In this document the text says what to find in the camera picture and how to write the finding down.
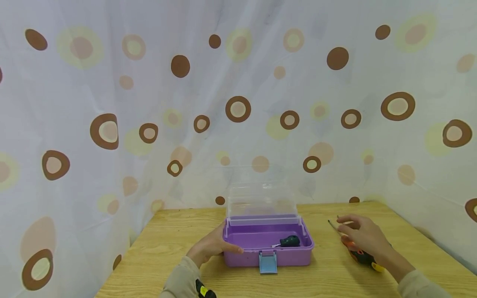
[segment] purple toolbox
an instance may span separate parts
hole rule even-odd
[[[299,246],[272,247],[290,236],[298,237]],[[277,273],[277,266],[309,265],[315,246],[285,182],[232,185],[223,238],[244,249],[241,255],[224,253],[227,266],[260,267],[261,274]]]

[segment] wood grain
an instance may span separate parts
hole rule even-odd
[[[372,218],[396,250],[452,297],[477,297],[476,276],[381,203],[302,205],[298,210],[315,241],[310,266],[260,275],[258,268],[228,268],[215,257],[201,268],[203,283],[228,298],[398,298],[391,275],[355,263],[327,222],[357,213]],[[96,297],[157,297],[181,257],[224,217],[224,208],[157,212]]]

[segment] hand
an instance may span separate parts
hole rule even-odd
[[[236,254],[243,253],[243,249],[239,246],[224,241],[222,238],[224,227],[225,222],[222,222],[212,232],[194,244],[187,253],[187,256],[194,261],[197,268],[208,262],[212,256],[219,255],[224,251]]]
[[[353,241],[357,247],[352,249],[364,250],[372,255],[378,264],[382,264],[379,258],[392,250],[386,236],[371,219],[349,214],[338,217],[336,221],[342,224],[338,227],[338,231],[346,234],[346,236],[342,236],[342,241]]]
[[[346,234],[342,236],[342,241],[351,240],[356,244],[355,248],[373,256],[376,263],[386,268],[397,283],[415,270],[411,263],[391,247],[386,236],[371,219],[349,214],[338,217],[336,221],[341,224],[338,231]]]

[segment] toolbox latch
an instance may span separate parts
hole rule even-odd
[[[277,255],[275,251],[268,251],[259,253],[259,267],[260,274],[278,273],[277,270]]]

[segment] person's left hand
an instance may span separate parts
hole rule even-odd
[[[194,244],[194,246],[187,253],[186,256],[194,261],[194,263],[197,265],[197,268],[200,268],[202,264],[208,262],[212,256],[219,255],[224,251],[236,254],[243,253],[243,249],[239,246],[224,241],[222,238],[224,227],[225,222],[222,222],[212,232]]]

